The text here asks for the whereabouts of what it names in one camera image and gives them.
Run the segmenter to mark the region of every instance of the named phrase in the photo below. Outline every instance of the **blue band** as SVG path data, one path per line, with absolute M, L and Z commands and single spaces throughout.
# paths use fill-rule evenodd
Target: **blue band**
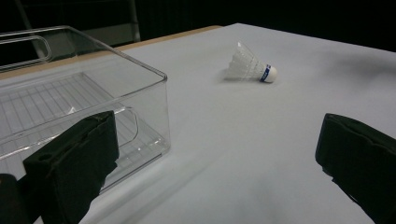
M 265 68 L 264 74 L 262 75 L 262 78 L 260 78 L 260 82 L 264 82 L 265 81 L 265 79 L 270 74 L 270 70 L 271 70 L 271 65 L 267 64 L 267 67 Z

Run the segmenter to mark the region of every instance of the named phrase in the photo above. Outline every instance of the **white table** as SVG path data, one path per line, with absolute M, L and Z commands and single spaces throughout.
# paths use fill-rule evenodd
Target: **white table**
M 274 83 L 224 80 L 237 41 Z M 315 151 L 325 113 L 396 137 L 395 53 L 239 23 L 124 52 L 169 76 L 172 147 L 83 223 L 374 223 Z

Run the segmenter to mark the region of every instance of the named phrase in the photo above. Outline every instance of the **dark wall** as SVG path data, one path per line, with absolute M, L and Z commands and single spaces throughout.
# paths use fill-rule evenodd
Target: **dark wall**
M 128 0 L 21 0 L 33 28 L 71 25 L 79 30 L 131 21 Z M 0 3 L 0 32 L 24 28 L 14 0 Z M 240 2 L 135 0 L 142 40 L 236 22 L 396 52 L 394 7 L 381 0 Z
M 136 0 L 136 6 L 142 39 L 242 22 L 396 52 L 394 7 L 385 1 Z

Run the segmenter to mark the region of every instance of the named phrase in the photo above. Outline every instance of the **shuttlecock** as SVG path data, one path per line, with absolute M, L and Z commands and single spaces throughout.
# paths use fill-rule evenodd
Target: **shuttlecock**
M 277 71 L 270 64 L 259 61 L 247 46 L 238 42 L 226 76 L 228 79 L 235 80 L 253 79 L 260 82 L 273 82 Z

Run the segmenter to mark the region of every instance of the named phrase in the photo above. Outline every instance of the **clear plastic bin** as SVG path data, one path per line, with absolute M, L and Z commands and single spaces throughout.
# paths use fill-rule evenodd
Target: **clear plastic bin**
M 0 34 L 0 53 L 0 173 L 107 110 L 120 157 L 102 192 L 170 148 L 166 74 L 66 26 Z

